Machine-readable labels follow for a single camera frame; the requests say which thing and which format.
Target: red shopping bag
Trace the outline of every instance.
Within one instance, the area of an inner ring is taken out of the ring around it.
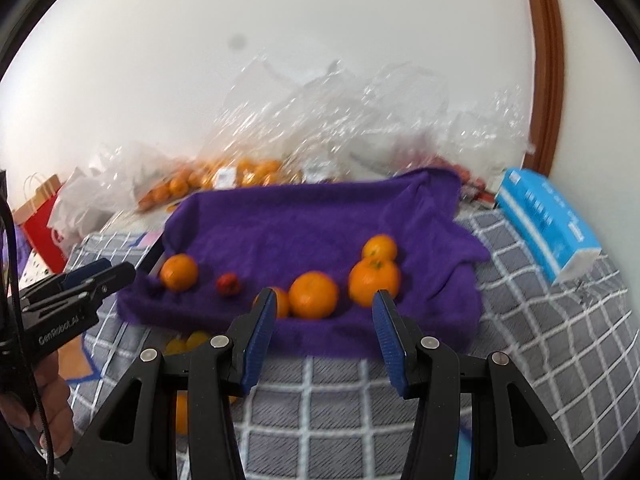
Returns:
[[[14,221],[21,227],[31,247],[55,273],[63,272],[66,258],[54,243],[47,223],[61,187],[58,176],[53,175],[40,185],[30,200],[14,212]]]

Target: gray checkered cloth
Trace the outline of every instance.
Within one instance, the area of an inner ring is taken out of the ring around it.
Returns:
[[[472,354],[503,350],[533,384],[587,479],[602,479],[640,430],[638,322],[626,286],[601,256],[579,282],[550,286],[523,240],[499,211],[460,224],[492,252],[477,268],[484,314]],[[98,257],[138,263],[148,248],[135,234],[92,235],[70,268]],[[122,322],[109,298],[85,344],[102,379],[72,389],[74,421],[84,431],[145,339],[166,333]],[[382,363],[319,358],[267,358],[260,382],[232,405],[246,476],[359,479],[400,477],[416,410],[399,399]],[[463,421],[470,407],[462,407]],[[179,438],[178,477],[189,478],[186,440]]]

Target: silver rivet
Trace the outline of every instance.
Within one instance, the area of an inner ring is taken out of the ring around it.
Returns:
[[[428,348],[429,350],[435,350],[438,346],[440,346],[440,342],[430,335],[420,339],[420,344],[425,348]]]
[[[494,352],[491,359],[494,363],[500,366],[509,364],[509,356],[503,352]]]
[[[158,357],[158,351],[155,348],[147,348],[142,351],[142,354],[140,354],[140,359],[145,363],[153,361],[156,357]]]
[[[228,344],[229,338],[226,335],[216,335],[211,338],[213,348],[224,348]]]

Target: blue rubber fingertip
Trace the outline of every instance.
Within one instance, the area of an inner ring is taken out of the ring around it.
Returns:
[[[75,286],[80,285],[85,280],[88,280],[90,277],[98,274],[98,272],[103,272],[104,270],[111,268],[111,262],[107,260],[107,258],[100,258],[99,260],[95,260],[90,264],[80,267],[79,269],[72,270],[68,273],[62,282],[63,290],[69,290],[70,288],[74,288]]]
[[[262,363],[267,354],[273,327],[276,323],[276,309],[276,295],[272,292],[260,314],[260,319],[255,324],[254,333],[251,335],[251,339],[249,339],[244,351],[244,370],[242,371],[240,385],[245,395],[257,384],[260,377]]]
[[[409,381],[404,373],[405,354],[379,293],[373,297],[372,310],[373,326],[376,329],[382,357],[385,360],[386,374],[398,395],[404,397],[409,389]]]

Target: blue tissue package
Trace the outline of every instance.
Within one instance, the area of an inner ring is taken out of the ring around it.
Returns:
[[[496,196],[552,283],[589,272],[602,248],[590,227],[542,175],[507,170]]]

